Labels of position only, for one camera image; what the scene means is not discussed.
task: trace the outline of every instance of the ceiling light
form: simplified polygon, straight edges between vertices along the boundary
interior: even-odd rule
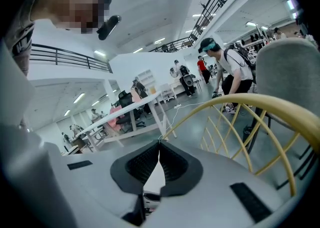
[[[141,50],[143,50],[143,48],[140,48],[140,49],[138,49],[138,50],[135,50],[133,53],[136,53],[136,52],[141,51]]]
[[[293,10],[295,8],[294,7],[294,3],[292,2],[292,0],[288,0],[287,4],[289,5],[290,10]]]
[[[99,52],[99,51],[97,51],[97,50],[95,50],[95,51],[94,51],[94,53],[96,53],[96,54],[98,54],[98,55],[100,55],[100,56],[103,56],[103,57],[105,56],[105,54],[104,54],[104,53]]]
[[[84,96],[84,93],[81,93],[81,94],[79,95],[79,97],[76,98],[76,100],[75,100],[73,103],[76,104],[83,96]]]
[[[157,41],[154,41],[154,44],[158,44],[158,43],[160,43],[160,42],[163,41],[163,40],[165,40],[165,38],[161,38],[161,39],[159,39],[159,40],[157,40]]]
[[[256,26],[256,24],[253,23],[253,22],[247,22],[246,25],[247,25],[247,26]]]
[[[64,116],[68,115],[68,114],[69,114],[69,112],[70,112],[70,110],[68,110],[68,111],[64,114]]]
[[[99,101],[97,101],[97,102],[93,103],[91,106],[94,106],[94,105],[96,105],[96,104],[98,104],[98,103],[99,103]]]

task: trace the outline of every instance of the railing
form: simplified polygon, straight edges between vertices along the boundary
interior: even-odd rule
[[[208,0],[206,5],[202,5],[203,11],[201,13],[201,16],[197,20],[189,36],[192,43],[197,41],[198,37],[202,34],[204,28],[208,26],[210,21],[214,18],[217,10],[221,8],[226,2],[227,0]]]
[[[149,52],[176,52],[181,49],[185,49],[192,46],[192,41],[189,37],[185,37],[170,43],[166,43],[160,47],[157,47]]]
[[[108,62],[92,58],[73,51],[63,50],[42,44],[32,44],[30,60],[51,62],[55,65],[80,66],[88,69],[112,73]]]

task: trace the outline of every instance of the gray floor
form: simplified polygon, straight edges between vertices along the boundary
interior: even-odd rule
[[[175,100],[171,100],[169,103],[162,105],[163,108],[166,110],[165,113],[171,122],[173,121],[173,118],[176,115],[173,124],[176,124],[180,119],[182,119],[184,116],[189,114],[193,109],[195,109],[198,106],[194,104],[206,102],[211,99],[212,92],[214,91],[214,86],[216,85],[215,79],[211,79],[211,84],[208,84],[208,85],[205,85],[203,81],[200,83],[201,83],[200,85],[202,89],[201,90],[197,89],[195,96],[190,98],[187,97],[185,94],[180,94],[178,96],[178,101],[182,105],[182,107],[190,104],[192,105],[179,109],[178,113],[176,109],[174,109],[174,106],[177,104]],[[159,114],[159,117],[162,119],[162,114],[159,107],[156,107],[156,111]],[[210,130],[211,134],[213,135],[213,140],[217,147],[221,143],[221,139],[216,133],[216,131],[214,131],[213,126],[210,123],[207,124],[208,116],[210,116],[213,122],[217,124],[219,116],[216,111],[213,111],[213,109],[202,110],[196,113],[195,115],[193,115],[190,119],[188,119],[184,123],[182,123],[175,131],[177,134],[177,138],[175,139],[173,135],[169,136],[170,142],[173,144],[183,143],[190,147],[200,148],[202,136],[204,135],[204,128],[207,126],[207,128]],[[233,115],[226,114],[226,117],[231,121],[233,118]],[[142,120],[144,120],[147,125],[155,123],[152,115],[147,116],[147,119],[145,119],[145,117],[142,117]],[[237,117],[236,123],[234,125],[240,137],[242,137],[243,128],[246,125],[250,125],[251,122],[252,122],[252,116],[248,114],[245,110],[241,109],[240,114]],[[221,135],[223,138],[225,137],[228,131],[228,128],[229,126],[226,123],[226,121],[221,120],[218,126],[218,129],[221,132]],[[284,146],[290,140],[291,136],[294,134],[291,130],[283,127],[282,125],[279,125],[275,121],[271,122],[271,129],[274,132],[275,136],[278,138],[282,146]],[[144,133],[138,136],[134,136],[132,138],[122,140],[121,142],[124,145],[137,144],[137,143],[147,144],[152,140],[159,138],[160,135],[161,134],[159,130],[153,130],[148,133]],[[208,144],[210,143],[210,138],[208,137],[208,135],[206,135],[206,141]],[[231,156],[240,147],[239,142],[232,131],[230,132],[230,135],[226,140],[226,146],[227,146],[229,155]],[[306,141],[304,141],[304,139],[300,137],[298,138],[297,142],[293,145],[293,147],[287,151],[287,156],[291,163],[293,171],[295,171],[308,156],[307,154],[302,160],[298,159],[298,156],[300,156],[304,152],[307,146],[308,144],[306,143]],[[101,150],[109,150],[114,147],[119,147],[119,145],[116,142],[107,143],[101,147]],[[212,145],[209,148],[210,148],[209,149],[210,151],[212,152],[214,151]],[[219,153],[226,156],[226,153],[223,148],[220,150]],[[252,152],[250,153],[250,159],[252,162],[253,171],[255,172],[260,168],[262,168],[277,154],[278,152],[273,142],[270,140],[269,136],[266,134],[266,132],[263,129],[260,129],[255,145],[252,149]],[[244,154],[239,154],[235,158],[235,161],[239,162],[246,168],[248,167]],[[301,193],[306,189],[317,166],[318,166],[318,161],[313,166],[313,169],[302,181],[300,181],[299,176],[296,177],[296,186],[297,186],[298,192]],[[260,175],[260,177],[263,180],[265,180],[267,183],[275,187],[287,179],[286,172],[285,172],[284,166],[282,165],[281,160],[279,160],[268,171]],[[285,201],[288,200],[290,198],[289,185],[286,185],[282,189],[280,189],[279,193]]]

